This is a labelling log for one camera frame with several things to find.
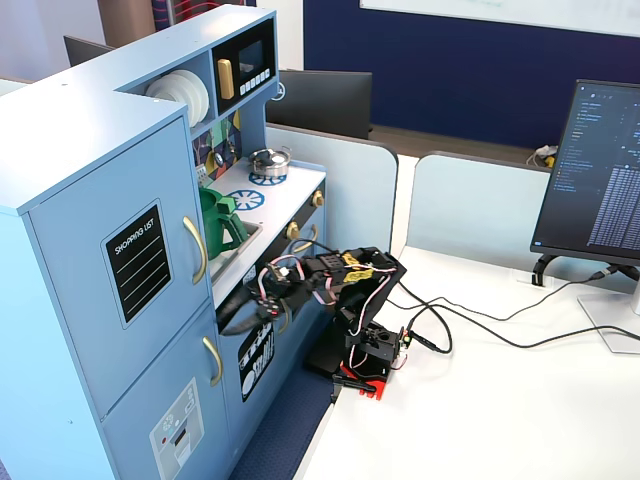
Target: oven door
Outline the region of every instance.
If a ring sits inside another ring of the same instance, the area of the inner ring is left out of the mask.
[[[218,114],[276,77],[272,18],[213,49]]]

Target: blue carpet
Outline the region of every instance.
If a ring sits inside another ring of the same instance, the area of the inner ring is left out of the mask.
[[[293,478],[331,402],[333,382],[297,365],[231,474],[231,480]]]
[[[0,480],[11,480],[9,478],[9,474],[4,469],[4,465],[2,465],[2,461],[0,460]]]

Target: cabinet door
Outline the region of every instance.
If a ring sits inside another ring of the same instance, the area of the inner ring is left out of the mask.
[[[100,417],[211,295],[189,148],[176,120],[30,212]]]
[[[231,462],[213,306],[158,357],[103,423],[122,480],[221,478]]]
[[[231,324],[253,315],[255,310],[254,302],[243,305]],[[270,323],[242,335],[220,336],[234,456],[242,454],[288,371],[287,352],[280,348],[275,328]]]

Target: green watering can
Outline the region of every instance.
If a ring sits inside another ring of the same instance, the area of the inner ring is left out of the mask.
[[[208,188],[200,188],[200,204],[204,217],[204,233],[207,239],[209,260],[222,252],[238,248],[249,238],[247,229],[236,215],[236,201]],[[231,241],[224,243],[224,231],[229,232]]]

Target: white plate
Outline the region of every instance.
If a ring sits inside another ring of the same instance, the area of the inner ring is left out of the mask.
[[[189,107],[189,126],[195,127],[198,123],[200,116],[200,102],[198,101],[198,92],[189,80],[180,76],[170,73],[165,75],[170,85],[170,92],[180,92],[187,99],[187,107]]]
[[[189,70],[175,70],[171,73],[186,78],[194,86],[198,93],[198,98],[200,99],[200,115],[198,116],[198,122],[201,122],[204,120],[204,117],[207,116],[207,112],[209,111],[209,92],[207,92],[207,87],[204,85],[204,82],[198,75]]]
[[[196,123],[196,113],[194,107],[196,105],[196,99],[192,98],[192,96],[188,93],[188,91],[183,87],[182,82],[179,75],[171,76],[165,75],[164,77],[156,80],[145,93],[148,97],[154,98],[162,98],[164,100],[170,100],[174,98],[176,102],[184,103],[187,105],[188,117],[189,117],[189,126],[193,127]]]

